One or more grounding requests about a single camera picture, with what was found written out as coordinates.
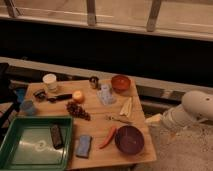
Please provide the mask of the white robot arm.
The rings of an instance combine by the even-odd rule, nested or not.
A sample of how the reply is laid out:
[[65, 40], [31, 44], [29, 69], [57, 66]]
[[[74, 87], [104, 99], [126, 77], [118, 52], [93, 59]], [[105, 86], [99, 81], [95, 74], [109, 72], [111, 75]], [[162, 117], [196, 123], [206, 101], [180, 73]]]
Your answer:
[[182, 96], [178, 106], [147, 118], [145, 123], [151, 126], [163, 125], [176, 132], [206, 120], [213, 121], [213, 94], [189, 91]]

